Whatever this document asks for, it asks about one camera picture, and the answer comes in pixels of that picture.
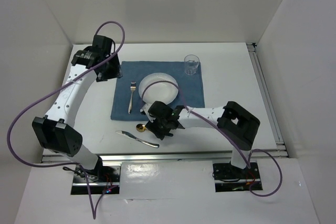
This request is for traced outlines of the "silver fork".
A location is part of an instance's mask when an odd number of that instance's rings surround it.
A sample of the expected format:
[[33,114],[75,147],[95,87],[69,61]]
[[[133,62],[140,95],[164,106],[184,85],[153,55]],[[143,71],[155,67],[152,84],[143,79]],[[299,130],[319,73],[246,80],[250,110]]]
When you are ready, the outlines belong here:
[[128,114],[131,114],[132,112],[132,106],[133,106],[133,94],[136,91],[137,85],[136,82],[131,82],[131,86],[130,86],[130,101],[129,101],[129,106],[128,106]]

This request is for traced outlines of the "gold spoon dark handle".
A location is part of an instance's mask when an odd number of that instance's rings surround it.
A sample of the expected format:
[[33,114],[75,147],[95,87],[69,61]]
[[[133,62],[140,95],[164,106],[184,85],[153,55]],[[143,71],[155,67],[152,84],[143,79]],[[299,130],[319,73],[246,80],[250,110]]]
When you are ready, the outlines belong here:
[[145,131],[150,131],[150,130],[146,127],[146,125],[141,124],[141,123],[136,125],[136,130],[137,130],[138,132],[140,132],[140,133],[143,133],[143,132],[145,132]]

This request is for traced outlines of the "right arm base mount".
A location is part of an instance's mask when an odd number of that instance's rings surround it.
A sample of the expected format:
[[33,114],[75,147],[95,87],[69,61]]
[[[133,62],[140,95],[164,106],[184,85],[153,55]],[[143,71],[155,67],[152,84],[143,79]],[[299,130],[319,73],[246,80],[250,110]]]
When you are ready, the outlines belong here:
[[214,163],[212,177],[217,193],[249,191],[249,188],[261,191],[263,188],[256,162],[251,163],[250,169],[240,169],[230,163]]

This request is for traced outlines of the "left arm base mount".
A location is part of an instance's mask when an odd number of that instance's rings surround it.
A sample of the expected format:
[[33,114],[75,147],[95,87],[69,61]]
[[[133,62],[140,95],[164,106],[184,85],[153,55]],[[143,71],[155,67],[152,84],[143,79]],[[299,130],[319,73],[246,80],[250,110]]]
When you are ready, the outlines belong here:
[[104,166],[103,175],[97,177],[87,174],[88,179],[85,178],[84,172],[79,166],[75,168],[63,166],[62,169],[73,173],[71,195],[88,195],[87,182],[92,195],[99,195],[104,191],[109,195],[120,193],[120,165]]

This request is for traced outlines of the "white plate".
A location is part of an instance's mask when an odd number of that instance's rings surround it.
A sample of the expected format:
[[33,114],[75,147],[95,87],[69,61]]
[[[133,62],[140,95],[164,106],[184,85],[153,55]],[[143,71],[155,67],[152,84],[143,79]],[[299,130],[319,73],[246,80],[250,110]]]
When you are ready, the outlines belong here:
[[[146,91],[145,89],[152,83],[157,81],[169,81],[160,82],[150,86]],[[144,103],[154,103],[160,101],[165,104],[170,104],[177,97],[178,89],[172,85],[177,85],[177,81],[169,74],[166,73],[152,73],[142,79],[139,84],[138,92],[139,96]]]

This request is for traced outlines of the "clear drinking glass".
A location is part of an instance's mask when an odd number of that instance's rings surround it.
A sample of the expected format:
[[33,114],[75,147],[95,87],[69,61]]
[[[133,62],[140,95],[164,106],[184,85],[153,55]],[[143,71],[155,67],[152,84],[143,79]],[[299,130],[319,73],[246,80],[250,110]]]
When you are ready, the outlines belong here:
[[199,66],[199,57],[196,55],[187,55],[184,58],[184,68],[187,75],[194,75]]

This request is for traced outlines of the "blue cloth napkin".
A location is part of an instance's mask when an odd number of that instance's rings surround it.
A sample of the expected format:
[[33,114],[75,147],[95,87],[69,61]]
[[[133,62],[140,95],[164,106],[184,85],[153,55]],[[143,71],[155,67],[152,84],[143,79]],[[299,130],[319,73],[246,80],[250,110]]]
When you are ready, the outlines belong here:
[[[186,104],[191,107],[203,108],[204,92],[201,68],[198,67],[194,75],[185,73],[184,63],[180,61],[124,61],[121,64],[122,78],[116,82],[111,120],[116,121],[145,121],[147,117],[140,113],[144,105],[139,96],[139,84],[144,77],[152,73],[166,73],[171,75],[181,88]],[[131,82],[136,82],[133,94],[131,114],[128,114]]]

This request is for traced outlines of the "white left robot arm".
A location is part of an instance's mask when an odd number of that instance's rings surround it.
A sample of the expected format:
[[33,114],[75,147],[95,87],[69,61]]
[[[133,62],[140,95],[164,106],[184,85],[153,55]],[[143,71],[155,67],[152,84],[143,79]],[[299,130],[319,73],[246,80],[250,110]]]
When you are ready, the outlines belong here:
[[103,168],[101,157],[83,145],[83,137],[74,129],[74,124],[79,107],[94,82],[122,77],[118,56],[103,62],[114,48],[111,38],[95,35],[91,46],[77,51],[71,61],[67,87],[60,91],[46,114],[32,122],[43,148],[80,164],[85,176],[93,182],[103,178],[107,170]]

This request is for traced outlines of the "silver butter knife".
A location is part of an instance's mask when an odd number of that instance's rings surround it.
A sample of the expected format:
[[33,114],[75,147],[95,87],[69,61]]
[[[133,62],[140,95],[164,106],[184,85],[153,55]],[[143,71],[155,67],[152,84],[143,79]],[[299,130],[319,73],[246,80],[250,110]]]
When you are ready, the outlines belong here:
[[155,144],[155,143],[151,143],[151,142],[148,142],[148,141],[145,141],[145,140],[142,140],[136,136],[134,136],[133,134],[127,132],[127,131],[116,131],[117,134],[119,135],[122,135],[124,137],[127,137],[127,138],[130,138],[130,139],[133,139],[139,143],[142,143],[144,145],[147,145],[147,146],[150,146],[152,148],[159,148],[160,145],[159,144]]

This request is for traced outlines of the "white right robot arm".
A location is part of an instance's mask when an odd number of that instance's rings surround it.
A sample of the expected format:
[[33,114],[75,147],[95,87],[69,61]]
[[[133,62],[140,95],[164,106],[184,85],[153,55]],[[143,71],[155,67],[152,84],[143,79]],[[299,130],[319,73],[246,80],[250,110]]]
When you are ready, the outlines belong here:
[[229,172],[242,177],[251,168],[251,149],[260,120],[234,101],[223,107],[191,108],[182,105],[172,109],[163,102],[145,104],[140,113],[149,119],[145,125],[157,138],[172,136],[171,130],[209,128],[217,130],[233,146]]

